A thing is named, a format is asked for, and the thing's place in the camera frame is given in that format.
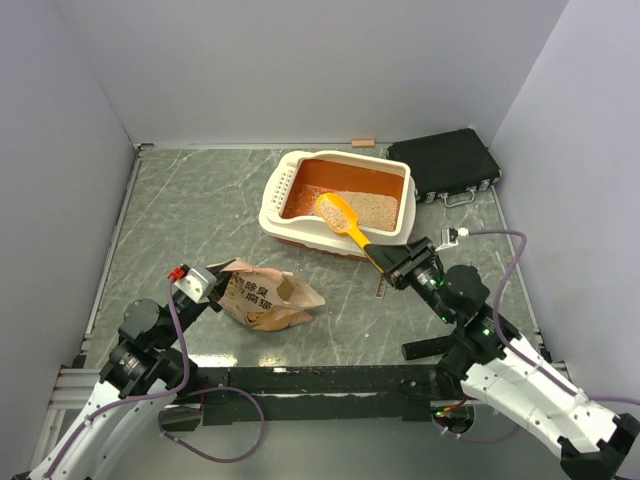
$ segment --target black briefcase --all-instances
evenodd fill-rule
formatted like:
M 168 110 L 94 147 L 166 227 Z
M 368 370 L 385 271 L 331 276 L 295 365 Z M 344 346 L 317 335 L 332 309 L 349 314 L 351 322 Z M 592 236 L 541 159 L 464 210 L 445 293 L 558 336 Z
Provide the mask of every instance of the black briefcase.
M 416 183 L 416 200 L 442 198 L 448 207 L 470 203 L 478 191 L 500 180 L 500 167 L 471 128 L 396 142 L 387 158 L 406 163 Z M 450 195 L 468 192 L 470 197 L 451 204 Z

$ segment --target white litter box rim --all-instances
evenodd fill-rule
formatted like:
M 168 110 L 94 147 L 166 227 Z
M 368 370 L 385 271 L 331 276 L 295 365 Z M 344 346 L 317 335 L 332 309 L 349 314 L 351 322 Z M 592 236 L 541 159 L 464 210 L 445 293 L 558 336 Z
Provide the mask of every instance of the white litter box rim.
M 411 230 L 413 229 L 416 212 L 415 197 L 413 194 L 415 190 L 415 183 L 411 178 L 411 169 L 409 166 L 400 162 L 358 155 L 355 153 L 340 152 L 337 150 L 323 150 L 315 153 L 294 151 L 289 152 L 282 157 L 280 163 L 271 174 L 262 197 L 262 206 L 260 208 L 258 218 L 260 226 L 266 233 L 283 240 L 301 243 L 309 248 L 325 250 L 332 253 L 338 253 L 340 255 L 364 256 L 362 251 L 349 237 L 336 235 L 319 217 L 304 215 L 296 218 L 284 219 L 280 216 L 289 197 L 293 180 L 295 180 L 295 172 L 297 172 L 300 164 L 304 160 L 314 158 L 337 161 L 338 163 L 341 163 L 339 162 L 340 159 L 355 159 L 359 161 L 373 162 L 376 165 L 386 165 L 396 171 L 404 171 L 404 183 L 400 200 L 400 207 L 404 204 L 404 208 L 399 208 L 395 229 L 392 232 L 385 232 L 375 228 L 361 227 L 361 230 L 365 235 L 367 235 L 367 237 L 369 237 L 369 240 L 372 243 L 383 245 L 402 245 L 407 243 Z M 289 174 L 291 174 L 291 177 L 288 188 L 285 191 L 277 190 L 279 193 L 275 194 L 274 191 L 279 188 L 278 182 L 283 178 L 287 178 L 287 175 Z M 292 224 L 295 225 L 296 223 L 300 223 L 300 220 L 304 220 L 304 223 L 308 226 L 312 225 L 313 230 L 316 230 L 318 233 L 292 228 Z

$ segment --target litter box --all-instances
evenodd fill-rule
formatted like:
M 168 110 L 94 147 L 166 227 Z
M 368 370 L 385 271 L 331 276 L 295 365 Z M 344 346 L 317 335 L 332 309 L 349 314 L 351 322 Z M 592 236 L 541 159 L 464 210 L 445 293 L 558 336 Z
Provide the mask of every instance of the litter box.
M 361 226 L 372 243 L 407 243 L 416 216 L 415 184 L 404 163 L 353 153 L 295 151 L 282 157 L 262 196 L 260 226 L 286 243 L 363 258 L 346 236 L 338 236 L 311 215 L 315 199 L 326 192 L 363 192 L 394 197 L 398 202 L 392 231 Z

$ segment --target gray marble tabletop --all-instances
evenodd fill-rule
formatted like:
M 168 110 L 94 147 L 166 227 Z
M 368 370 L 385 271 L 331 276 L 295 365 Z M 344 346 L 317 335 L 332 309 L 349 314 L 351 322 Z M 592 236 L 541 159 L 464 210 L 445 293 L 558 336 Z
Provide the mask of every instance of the gray marble tabletop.
M 258 224 L 262 192 L 278 161 L 293 149 L 153 148 L 142 160 L 96 317 L 86 367 L 100 367 L 115 345 L 125 307 L 149 297 L 166 303 L 166 276 L 175 266 L 241 257 L 294 272 L 326 299 L 314 320 L 281 332 L 256 332 L 207 310 L 186 332 L 190 357 L 207 366 L 398 365 L 402 343 L 447 334 L 412 290 L 387 288 L 375 297 L 379 274 L 368 263 L 284 245 Z M 384 149 L 357 149 L 383 157 Z M 502 228 L 491 191 L 467 206 L 419 205 L 412 238 L 434 242 L 445 227 Z M 499 235 L 464 239 L 441 252 L 445 267 L 475 265 L 495 289 L 511 260 Z M 513 278 L 503 315 L 530 340 L 533 321 L 522 285 Z M 418 362 L 435 362 L 424 359 Z

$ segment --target brown paper bag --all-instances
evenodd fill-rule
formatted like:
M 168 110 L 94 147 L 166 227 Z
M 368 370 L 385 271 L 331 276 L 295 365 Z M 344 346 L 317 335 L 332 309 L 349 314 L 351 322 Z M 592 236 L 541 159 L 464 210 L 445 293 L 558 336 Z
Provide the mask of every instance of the brown paper bag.
M 233 272 L 218 304 L 238 322 L 254 330 L 276 332 L 310 322 L 307 308 L 324 298 L 289 272 L 259 268 L 237 259 L 222 269 Z

